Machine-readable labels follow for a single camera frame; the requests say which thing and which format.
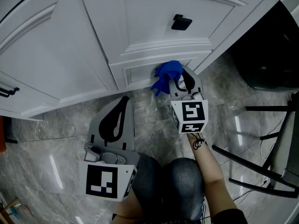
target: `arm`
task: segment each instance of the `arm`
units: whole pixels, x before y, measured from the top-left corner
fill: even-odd
[[[142,209],[133,189],[126,200],[117,205],[116,217],[111,224],[136,224],[142,220]]]
[[[193,148],[193,142],[196,138],[189,133],[187,137],[205,182],[205,195],[209,205],[211,219],[221,211],[237,209],[237,206],[226,189],[221,168],[207,145],[202,144],[195,150]]]

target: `black sleeve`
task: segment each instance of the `black sleeve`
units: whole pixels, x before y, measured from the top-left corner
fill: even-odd
[[[213,220],[213,224],[247,224],[243,212],[239,209],[228,209],[217,213]]]

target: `gray tile floor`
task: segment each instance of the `gray tile floor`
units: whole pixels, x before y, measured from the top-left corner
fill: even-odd
[[[246,112],[246,105],[285,105],[289,93],[260,92],[251,89],[239,76],[232,58],[223,54],[199,77],[209,101],[209,122],[204,130],[208,145],[228,148],[255,164],[262,165],[259,136],[279,130],[284,112]],[[138,152],[165,165],[178,157],[193,158],[185,135],[171,120],[166,97],[155,97],[150,88],[83,102],[45,113],[43,122],[13,119],[12,128],[19,144],[7,144],[0,154],[0,190],[8,201],[18,197],[33,215],[23,215],[26,224],[107,224],[113,203],[78,196],[78,162],[84,158],[84,144],[92,117],[110,101],[127,95],[135,109],[135,146]],[[275,139],[263,142],[266,157]],[[262,184],[264,177],[213,152],[227,181],[232,198],[245,188],[228,182],[229,177]],[[52,164],[61,183],[57,182]],[[236,200],[246,218],[253,219],[272,202],[273,197],[251,192]]]

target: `gray pants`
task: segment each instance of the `gray pants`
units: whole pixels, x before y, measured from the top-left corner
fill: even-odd
[[[140,154],[133,190],[147,220],[201,218],[204,182],[196,161],[179,158],[165,167]]]

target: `person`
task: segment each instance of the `person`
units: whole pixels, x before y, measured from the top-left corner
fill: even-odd
[[[140,154],[132,189],[118,204],[112,224],[200,223],[204,197],[212,223],[247,223],[206,143],[195,134],[187,137],[195,160],[178,158],[161,168],[155,159]]]

